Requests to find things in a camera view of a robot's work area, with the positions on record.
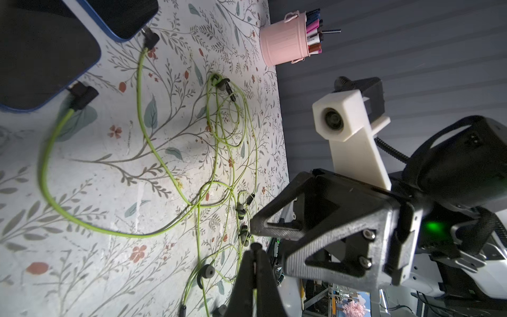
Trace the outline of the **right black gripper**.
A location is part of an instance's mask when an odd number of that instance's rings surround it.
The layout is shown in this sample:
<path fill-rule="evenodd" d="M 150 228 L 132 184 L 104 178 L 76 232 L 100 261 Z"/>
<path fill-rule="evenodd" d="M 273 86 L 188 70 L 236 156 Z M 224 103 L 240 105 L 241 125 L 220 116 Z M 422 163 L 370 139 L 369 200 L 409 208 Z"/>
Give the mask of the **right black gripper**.
<path fill-rule="evenodd" d="M 451 301 L 506 300 L 506 126 L 468 116 L 406 156 L 380 148 L 405 168 L 393 190 L 424 202 L 416 251 L 441 276 L 438 296 Z M 393 221 L 326 221 L 303 231 L 298 221 L 277 224 L 282 267 L 291 277 L 322 280 L 360 291 L 396 282 L 391 259 Z"/>

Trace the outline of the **blue-edged black smartphone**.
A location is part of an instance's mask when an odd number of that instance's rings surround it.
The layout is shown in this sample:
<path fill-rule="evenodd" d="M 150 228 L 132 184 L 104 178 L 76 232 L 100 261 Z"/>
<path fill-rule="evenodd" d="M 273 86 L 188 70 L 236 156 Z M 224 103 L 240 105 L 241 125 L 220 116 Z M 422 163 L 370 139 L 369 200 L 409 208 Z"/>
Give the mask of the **blue-edged black smartphone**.
<path fill-rule="evenodd" d="M 2 109 L 39 109 L 100 56 L 95 37 L 63 1 L 1 2 Z"/>

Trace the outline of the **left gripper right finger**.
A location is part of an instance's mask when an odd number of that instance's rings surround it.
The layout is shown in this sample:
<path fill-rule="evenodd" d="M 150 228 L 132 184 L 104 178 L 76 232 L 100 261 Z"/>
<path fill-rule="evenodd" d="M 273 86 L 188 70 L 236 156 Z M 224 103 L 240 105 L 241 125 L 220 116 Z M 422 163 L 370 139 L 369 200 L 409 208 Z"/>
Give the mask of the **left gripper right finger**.
<path fill-rule="evenodd" d="M 257 316 L 287 317 L 273 275 L 269 257 L 262 245 L 253 243 L 255 286 L 257 291 Z"/>

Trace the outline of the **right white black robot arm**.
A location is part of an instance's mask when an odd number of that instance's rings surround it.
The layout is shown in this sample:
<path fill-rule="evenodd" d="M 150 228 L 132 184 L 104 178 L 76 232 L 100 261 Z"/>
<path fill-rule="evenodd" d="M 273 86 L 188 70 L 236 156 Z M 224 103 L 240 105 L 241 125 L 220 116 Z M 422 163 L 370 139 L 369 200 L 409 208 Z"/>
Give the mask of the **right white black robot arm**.
<path fill-rule="evenodd" d="M 373 291 L 416 281 L 416 255 L 436 264 L 438 298 L 454 314 L 505 315 L 485 270 L 504 260 L 506 228 L 487 204 L 506 197 L 506 127 L 468 116 L 391 175 L 386 190 L 327 170 L 300 173 L 251 221 L 288 241 L 285 272 Z"/>

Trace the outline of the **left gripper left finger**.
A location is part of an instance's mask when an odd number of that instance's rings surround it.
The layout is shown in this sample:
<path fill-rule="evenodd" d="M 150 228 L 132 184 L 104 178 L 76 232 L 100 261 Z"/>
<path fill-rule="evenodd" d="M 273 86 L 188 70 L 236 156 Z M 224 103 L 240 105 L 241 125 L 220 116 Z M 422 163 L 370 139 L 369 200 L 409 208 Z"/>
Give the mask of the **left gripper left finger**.
<path fill-rule="evenodd" d="M 256 253 L 244 253 L 225 317 L 253 316 L 253 292 L 256 286 Z"/>

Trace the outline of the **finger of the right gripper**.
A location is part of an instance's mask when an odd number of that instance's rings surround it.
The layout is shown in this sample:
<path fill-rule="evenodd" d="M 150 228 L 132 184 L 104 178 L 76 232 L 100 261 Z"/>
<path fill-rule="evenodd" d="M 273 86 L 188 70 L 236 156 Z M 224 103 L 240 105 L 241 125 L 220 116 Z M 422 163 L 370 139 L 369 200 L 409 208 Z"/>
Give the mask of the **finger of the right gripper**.
<path fill-rule="evenodd" d="M 250 221 L 253 235 L 298 240 L 314 228 L 340 227 L 396 208 L 388 190 L 323 169 L 299 173 Z"/>

